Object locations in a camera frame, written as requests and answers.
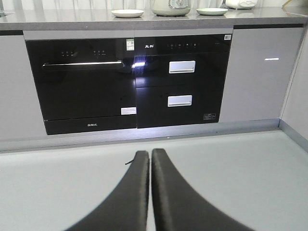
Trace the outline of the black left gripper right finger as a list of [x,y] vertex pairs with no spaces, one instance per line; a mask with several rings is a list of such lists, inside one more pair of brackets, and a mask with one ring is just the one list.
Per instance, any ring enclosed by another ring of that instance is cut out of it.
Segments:
[[152,202],[158,231],[248,231],[204,199],[179,173],[164,149],[151,156]]

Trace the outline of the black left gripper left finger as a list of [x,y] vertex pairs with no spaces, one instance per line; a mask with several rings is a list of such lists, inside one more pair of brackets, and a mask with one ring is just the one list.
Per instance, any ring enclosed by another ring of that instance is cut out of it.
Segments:
[[149,154],[137,151],[108,197],[69,231],[145,231],[149,200]]

